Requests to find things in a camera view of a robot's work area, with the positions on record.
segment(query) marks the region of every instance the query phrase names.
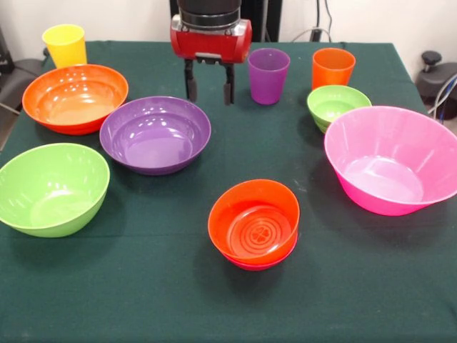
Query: purple cup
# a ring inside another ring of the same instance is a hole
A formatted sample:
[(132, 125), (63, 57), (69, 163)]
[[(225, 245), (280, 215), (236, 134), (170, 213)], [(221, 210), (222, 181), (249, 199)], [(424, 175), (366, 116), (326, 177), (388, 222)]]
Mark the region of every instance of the purple cup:
[(291, 59), (279, 49), (257, 49), (248, 58), (251, 97), (261, 105), (275, 104), (281, 98)]
[(133, 100), (113, 111), (100, 142), (117, 162), (145, 175), (177, 172), (208, 144), (211, 124), (196, 105), (171, 96)]

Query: small green bowl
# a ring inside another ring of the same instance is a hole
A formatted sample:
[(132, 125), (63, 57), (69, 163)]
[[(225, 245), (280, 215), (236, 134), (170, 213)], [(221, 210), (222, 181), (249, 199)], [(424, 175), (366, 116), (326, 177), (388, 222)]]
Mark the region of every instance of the small green bowl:
[(306, 102), (316, 125), (323, 133), (343, 113), (371, 106), (370, 99), (361, 91), (336, 84), (314, 89)]
[(80, 144), (39, 146), (0, 169), (0, 220), (37, 237), (64, 237), (95, 216), (106, 195), (109, 168)]

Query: dark green cloth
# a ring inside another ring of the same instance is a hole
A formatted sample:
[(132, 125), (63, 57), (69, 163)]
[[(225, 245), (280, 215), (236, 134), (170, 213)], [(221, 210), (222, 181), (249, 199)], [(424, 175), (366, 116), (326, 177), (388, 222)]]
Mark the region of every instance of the dark green cloth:
[[(357, 58), (351, 86), (373, 104), (424, 111), (393, 45), (345, 45)], [(80, 232), (37, 239), (1, 225), (0, 342), (457, 342), (457, 199), (405, 217), (352, 203), (306, 108), (311, 56), (326, 45), (272, 46), (291, 57), (273, 106), (251, 100), (246, 64), (233, 106), (224, 69), (196, 65), (213, 132), (188, 168), (144, 177), (104, 154), (108, 194)], [(98, 41), (87, 51), (127, 78), (130, 100), (185, 96), (170, 44)], [(98, 134), (56, 134), (22, 114), (0, 166), (59, 141), (102, 152)], [(283, 182), (301, 205), (297, 247), (258, 273), (227, 262), (206, 226), (225, 190), (255, 178)]]

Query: bowl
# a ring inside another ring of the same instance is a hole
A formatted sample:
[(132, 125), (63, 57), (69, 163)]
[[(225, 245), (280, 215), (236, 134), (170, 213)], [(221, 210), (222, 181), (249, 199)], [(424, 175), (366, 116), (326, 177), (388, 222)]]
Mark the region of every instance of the bowl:
[(214, 204), (208, 232), (225, 257), (261, 266), (283, 259), (296, 242), (300, 207), (283, 184), (256, 179), (230, 188)]
[(31, 236), (68, 236), (94, 217), (108, 183), (108, 164), (95, 150), (39, 146), (0, 169), (0, 220)]
[(370, 99), (364, 93), (341, 85), (316, 88), (308, 95), (306, 102), (317, 127), (323, 133), (343, 113), (371, 106)]
[(211, 124), (183, 99), (150, 96), (114, 111), (100, 129), (100, 142), (117, 162), (145, 175), (164, 175), (189, 165), (205, 148)]
[(400, 216), (457, 193), (457, 137), (407, 109), (354, 109), (327, 130), (326, 155), (355, 203)]
[(289, 257), (289, 255), (295, 249), (297, 241), (298, 241), (298, 232), (296, 233), (295, 243), (293, 244), (291, 251), (289, 251), (284, 257), (280, 258), (278, 261), (275, 261), (270, 264), (259, 264), (259, 265), (247, 264), (247, 263), (236, 261), (235, 259), (232, 259), (226, 255), (224, 255), (224, 257), (241, 269), (244, 269), (244, 270), (247, 270), (250, 272), (260, 272), (262, 270), (269, 269), (271, 267), (274, 267), (274, 266), (280, 264), (283, 260), (285, 260), (287, 257)]
[(125, 78), (107, 66), (82, 64), (54, 69), (27, 87), (24, 111), (60, 134), (98, 131), (105, 118), (121, 106), (129, 92)]

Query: red bowl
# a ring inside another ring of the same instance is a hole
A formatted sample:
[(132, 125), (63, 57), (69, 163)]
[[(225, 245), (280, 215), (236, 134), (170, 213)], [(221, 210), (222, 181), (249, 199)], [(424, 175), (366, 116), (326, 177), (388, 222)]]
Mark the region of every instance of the red bowl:
[(247, 263), (243, 263), (243, 262), (240, 262), (240, 261), (236, 261), (235, 259), (232, 259), (231, 257), (226, 256), (224, 254), (223, 255), (224, 255), (224, 257), (226, 259), (228, 259), (231, 263), (235, 264), (237, 267), (240, 267), (240, 268), (242, 268), (244, 270), (248, 270), (250, 272), (259, 272), (261, 270), (265, 270), (265, 269), (274, 267), (277, 264), (280, 264), (283, 260), (285, 260), (290, 254), (292, 254), (292, 251), (295, 249), (295, 247), (297, 245), (297, 241), (298, 241), (298, 232), (297, 232), (297, 235), (296, 235), (296, 238), (295, 238), (295, 243), (293, 243), (291, 251), (289, 251), (286, 254), (286, 256), (280, 258), (278, 261), (275, 261), (275, 262), (272, 262), (272, 263), (269, 263), (269, 264), (260, 264), (260, 265), (247, 264)]
[(242, 182), (214, 204), (208, 232), (226, 257), (249, 265), (277, 262), (295, 243), (300, 206), (283, 184), (265, 179)]
[(24, 111), (60, 134), (98, 131), (127, 98), (127, 80), (107, 66), (82, 64), (51, 70), (35, 79), (22, 97)]

